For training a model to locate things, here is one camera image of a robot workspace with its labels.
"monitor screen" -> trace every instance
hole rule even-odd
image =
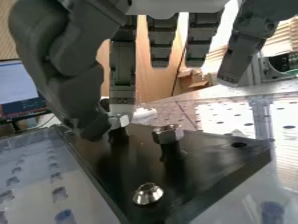
[[[37,97],[36,86],[21,61],[0,61],[0,104]]]
[[[20,60],[0,62],[0,121],[48,111],[47,101]]]

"metal bolt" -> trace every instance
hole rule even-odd
[[[170,144],[180,141],[184,137],[181,125],[170,124],[153,129],[153,140],[157,144]]]
[[[164,195],[164,190],[154,183],[142,184],[133,196],[137,205],[149,205],[157,202]]]

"wooden shelf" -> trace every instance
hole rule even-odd
[[[192,76],[192,70],[182,71],[178,74],[178,78],[186,78],[189,76]]]
[[[189,86],[189,88],[202,88],[202,87],[206,86],[206,84],[208,84],[208,81],[194,82],[194,83]]]

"cable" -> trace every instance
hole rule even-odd
[[[185,55],[185,52],[186,52],[186,43],[184,45],[184,51],[182,51],[182,55],[181,55],[181,59],[180,59],[180,65],[178,65],[178,68],[177,68],[177,72],[176,72],[176,75],[174,75],[174,84],[173,84],[173,88],[172,88],[172,94],[170,96],[174,95],[174,87],[176,87],[176,83],[177,83],[177,78],[178,78],[178,74],[180,74],[180,68],[181,68],[181,64],[182,64],[182,61],[184,61],[184,55]]]

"white surface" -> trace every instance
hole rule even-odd
[[[9,147],[3,141],[7,140],[0,140],[0,194],[12,190],[15,196],[0,202],[7,224],[120,223],[53,129],[9,138]],[[51,175],[57,172],[61,179],[52,181]],[[7,186],[13,176],[20,182]],[[55,201],[53,190],[60,187],[67,197]],[[56,215],[67,209],[72,211],[73,221],[56,222]]]
[[[19,62],[0,63],[0,104],[39,97],[35,83]]]

